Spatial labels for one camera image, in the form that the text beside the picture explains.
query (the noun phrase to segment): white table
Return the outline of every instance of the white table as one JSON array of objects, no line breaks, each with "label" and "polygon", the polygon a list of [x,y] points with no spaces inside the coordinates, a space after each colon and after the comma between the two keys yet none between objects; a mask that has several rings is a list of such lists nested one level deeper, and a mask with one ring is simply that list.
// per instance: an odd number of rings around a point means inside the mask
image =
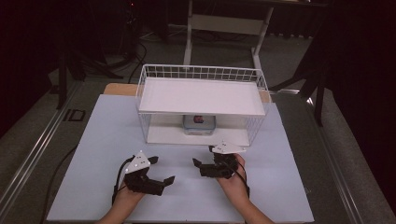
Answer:
[{"label": "white table", "polygon": [[[111,206],[121,164],[139,150],[159,156],[148,177],[175,175],[163,196],[147,195],[127,221],[243,222],[216,180],[201,177],[192,158],[210,163],[203,146],[147,145],[133,96],[100,95],[78,149],[49,211],[51,221],[95,221]],[[276,223],[314,221],[276,105],[253,145],[242,154],[247,164],[250,198]]]}]

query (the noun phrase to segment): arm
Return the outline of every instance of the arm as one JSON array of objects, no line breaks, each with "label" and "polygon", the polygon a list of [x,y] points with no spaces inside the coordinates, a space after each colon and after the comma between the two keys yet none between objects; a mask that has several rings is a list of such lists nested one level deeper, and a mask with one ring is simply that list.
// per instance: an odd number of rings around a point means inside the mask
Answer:
[{"label": "arm", "polygon": [[[238,154],[234,154],[238,159],[240,165],[238,166],[238,174],[246,179],[246,175],[242,166],[245,166],[244,159]],[[238,175],[233,175],[231,178],[218,178],[221,188],[225,195],[230,200],[231,204],[241,214],[248,224],[272,224],[274,223],[268,216],[266,216],[259,208],[254,205],[248,198],[247,189],[244,182]]]},{"label": "arm", "polygon": [[102,217],[97,224],[122,223],[136,208],[140,200],[145,196],[144,193],[137,193],[126,188],[122,183],[116,200],[110,210]]}]

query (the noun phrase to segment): person's right hand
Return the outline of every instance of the person's right hand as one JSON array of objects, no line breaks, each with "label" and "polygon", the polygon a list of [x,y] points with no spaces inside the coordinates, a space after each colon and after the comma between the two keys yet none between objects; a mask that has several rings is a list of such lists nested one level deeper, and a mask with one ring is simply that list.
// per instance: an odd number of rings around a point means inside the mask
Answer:
[{"label": "person's right hand", "polygon": [[[244,180],[246,180],[246,174],[244,167],[245,160],[238,154],[234,154],[236,159],[239,162],[238,169],[236,172],[240,174]],[[238,204],[246,203],[249,201],[247,187],[245,183],[242,181],[239,175],[234,174],[229,179],[226,178],[217,178],[221,188],[223,189],[225,195],[233,204],[233,206],[237,206]]]}]

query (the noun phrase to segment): hand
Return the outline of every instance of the hand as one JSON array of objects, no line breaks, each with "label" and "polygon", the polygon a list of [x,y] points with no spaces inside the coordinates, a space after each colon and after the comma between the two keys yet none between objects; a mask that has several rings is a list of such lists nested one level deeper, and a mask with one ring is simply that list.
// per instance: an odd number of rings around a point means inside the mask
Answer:
[{"label": "hand", "polygon": [[144,193],[129,190],[122,181],[113,206],[97,223],[122,223],[136,208],[140,200],[145,196]]},{"label": "hand", "polygon": [[[238,154],[234,154],[237,161],[239,162],[238,169],[236,172],[240,174],[244,180],[246,180],[247,176],[245,174],[244,166],[245,160]],[[219,184],[221,185],[224,193],[227,198],[233,204],[233,206],[237,206],[238,204],[245,203],[249,201],[247,186],[245,186],[244,181],[240,178],[239,175],[234,174],[231,178],[217,178]]]}]

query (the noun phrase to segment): shelf top panel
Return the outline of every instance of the shelf top panel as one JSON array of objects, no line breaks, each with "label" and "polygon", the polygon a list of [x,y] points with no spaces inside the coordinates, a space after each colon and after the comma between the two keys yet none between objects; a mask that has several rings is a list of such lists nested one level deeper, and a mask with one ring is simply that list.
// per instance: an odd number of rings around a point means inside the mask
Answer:
[{"label": "shelf top panel", "polygon": [[255,82],[147,77],[140,113],[263,117]]}]

